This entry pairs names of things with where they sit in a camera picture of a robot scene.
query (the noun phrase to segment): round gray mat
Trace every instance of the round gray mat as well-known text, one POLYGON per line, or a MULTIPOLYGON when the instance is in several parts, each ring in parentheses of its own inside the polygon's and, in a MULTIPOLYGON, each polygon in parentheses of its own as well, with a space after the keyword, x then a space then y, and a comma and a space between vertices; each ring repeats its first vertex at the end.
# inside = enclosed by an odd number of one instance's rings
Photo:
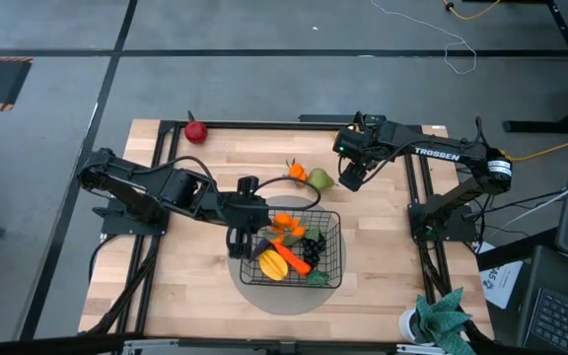
MULTIPOLYGON (((301 207, 312 201, 298 196, 275 196, 266 199, 270 206, 301 207)), ((312 210, 324 211, 319 205, 312 210)), ((246 285, 240 279, 241 261, 228 258, 229 270, 236 288, 259 309, 274 315, 301 315, 321 306, 332 296, 335 289, 306 287, 275 287, 246 285)), ((341 273, 345 271, 345 242, 341 236, 341 273)))

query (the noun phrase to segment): white cable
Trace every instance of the white cable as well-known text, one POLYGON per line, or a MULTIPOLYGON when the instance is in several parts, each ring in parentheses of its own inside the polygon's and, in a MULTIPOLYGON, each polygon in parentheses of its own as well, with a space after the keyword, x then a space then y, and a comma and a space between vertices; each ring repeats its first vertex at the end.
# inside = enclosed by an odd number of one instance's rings
POLYGON ((407 20, 409 20, 409 21, 412 21, 412 22, 414 22, 414 23, 416 23, 416 24, 426 25, 426 26, 430 27, 431 29, 437 30, 437 31, 439 31, 439 32, 441 32, 441 33, 444 33, 444 34, 448 35, 448 36, 451 36, 451 37, 454 37, 454 38, 457 38, 457 39, 461 40, 461 41, 459 41, 459 42, 448 43, 448 44, 444 47, 444 62, 447 63, 447 64, 451 67, 451 69, 453 69, 453 71, 454 71, 456 74, 459 74, 459 75, 468 74, 469 72, 474 71, 474 70, 477 68, 477 52, 475 52, 474 49, 472 49, 472 48, 468 45, 468 43, 465 41, 465 39, 463 39, 461 36, 459 36, 459 35, 453 35, 453 34, 451 34, 450 32, 448 32, 448 31, 446 31, 446 30, 444 30, 444 29, 440 29, 439 27, 434 26, 434 25, 431 25, 431 24, 426 23, 426 22, 424 22, 424 21, 415 20, 415 19, 410 18, 410 17, 408 17, 408 16, 406 16, 406 15, 404 15, 404 14, 400 14, 400 13, 393 12, 393 11, 387 11, 387 10, 385 10, 381 5, 377 4, 374 0, 370 0, 370 1, 372 2, 372 4, 373 4, 374 6, 376 6, 377 8, 379 8, 379 9, 380 9, 381 11, 383 11, 386 15, 397 15, 397 16, 400 16, 400 17, 402 17, 402 18, 405 18, 405 19, 407 19, 407 20), (466 70, 466 71, 462 71, 462 72, 461 72, 461 71, 457 70, 457 69, 455 68, 455 66, 453 66, 453 64, 451 64, 451 63, 449 62, 449 47, 450 47, 451 45, 465 45, 465 47, 468 48, 468 50, 470 50, 470 51, 472 52, 473 56, 472 56, 472 68, 471 68, 471 69, 468 69, 468 70, 466 70))
MULTIPOLYGON (((541 204, 541 205, 538 205, 538 206, 534 207, 533 209, 531 209, 531 210, 529 210, 529 211, 527 211, 527 212, 521 214, 521 215, 518 216, 517 218, 515 218, 515 219, 511 220, 510 222, 504 224, 501 228, 502 228, 502 229, 503 229, 503 228, 506 228, 507 226, 513 224, 514 222, 520 220, 521 218, 523 218, 523 217, 525 217, 525 216, 527 216, 527 215, 529 215, 529 214, 532 214, 533 212, 539 210, 539 209, 542 208, 542 207, 546 207, 547 205, 551 204, 552 202, 555 202, 555 201, 558 200, 559 198, 562 198, 562 197, 564 197, 564 196, 566 196, 566 195, 568 195, 568 189, 567 189, 566 191, 560 193, 559 195, 553 197, 552 199, 548 200, 547 202, 545 202, 545 203, 543 203, 543 204, 541 204)), ((492 233, 491 235, 489 235, 487 238, 490 238, 490 237, 494 236, 495 234, 497 234, 497 233, 499 233, 499 232, 500 232, 500 231, 497 230, 497 231, 495 231, 494 233, 492 233)))

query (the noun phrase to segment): black wire basket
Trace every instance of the black wire basket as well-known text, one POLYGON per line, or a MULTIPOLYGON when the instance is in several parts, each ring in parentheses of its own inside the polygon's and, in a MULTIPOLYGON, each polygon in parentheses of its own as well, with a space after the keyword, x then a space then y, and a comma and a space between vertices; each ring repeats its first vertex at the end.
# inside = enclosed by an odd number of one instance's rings
MULTIPOLYGON (((241 281, 247 285, 261 286, 283 286, 283 287, 310 287, 335 289, 341 285, 342 264, 341 264, 341 217, 336 212, 329 211, 290 211, 272 210, 269 211, 269 218, 273 220, 277 213, 288 213, 291 218, 304 221, 308 229, 317 228, 325 238, 325 249, 319 254, 319 263, 313 270, 322 271, 329 275, 326 283, 322 285, 309 284, 307 277, 300 275, 293 267, 288 265, 289 270, 286 277, 280 281, 275 281, 266 276, 259 265, 259 258, 254 261, 242 259, 241 261, 241 281)), ((266 238, 267 228, 258 231, 257 235, 252 236, 251 250, 266 238)), ((300 260, 304 259, 304 246, 302 241, 296 242, 287 247, 300 260)))

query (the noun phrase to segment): wooden tabletop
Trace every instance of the wooden tabletop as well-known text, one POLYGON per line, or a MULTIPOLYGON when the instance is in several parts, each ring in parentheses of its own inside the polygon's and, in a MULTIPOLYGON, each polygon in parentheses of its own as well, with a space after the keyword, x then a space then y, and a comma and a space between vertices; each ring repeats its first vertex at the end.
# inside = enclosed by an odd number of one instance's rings
MULTIPOLYGON (((149 166, 159 120, 136 119, 124 158, 149 166)), ((425 133, 446 136, 444 126, 424 126, 425 133)), ((210 129, 207 142, 179 139, 178 154, 200 158, 220 190, 235 190, 240 177, 261 181, 287 173, 295 158, 307 169, 324 168, 337 176, 333 131, 210 129)), ((168 156, 170 137, 162 155, 168 156)), ((421 186, 419 164, 414 157, 421 186)), ((436 193, 458 184, 453 163, 429 160, 436 193)), ((177 167, 200 171, 191 162, 177 167)), ((307 188, 284 181, 260 190, 263 197, 299 195, 313 199, 307 188)), ((217 338, 295 338, 305 340, 402 341, 398 317, 424 294, 420 261, 409 237, 406 205, 409 191, 404 160, 396 159, 358 192, 335 186, 320 205, 341 216, 346 248, 343 283, 322 305, 297 316, 277 316, 258 309, 237 290, 230 276, 224 227, 172 214, 162 237, 145 333, 149 336, 217 338)), ((98 254, 80 330, 95 325, 124 286, 133 236, 120 236, 98 254)), ((453 288, 463 287, 461 305, 474 315, 479 329, 492 336, 474 255, 461 243, 445 243, 453 288)), ((134 328, 139 294, 133 298, 127 330, 134 328)))

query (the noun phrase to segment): green pear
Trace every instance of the green pear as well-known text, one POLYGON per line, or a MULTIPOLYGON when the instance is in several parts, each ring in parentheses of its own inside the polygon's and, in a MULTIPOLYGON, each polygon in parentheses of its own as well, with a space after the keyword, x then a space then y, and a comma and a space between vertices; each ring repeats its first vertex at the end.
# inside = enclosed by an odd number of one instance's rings
POLYGON ((308 175, 308 182, 318 188, 319 191, 323 191, 334 186, 334 180, 322 168, 314 168, 311 171, 311 174, 308 175))

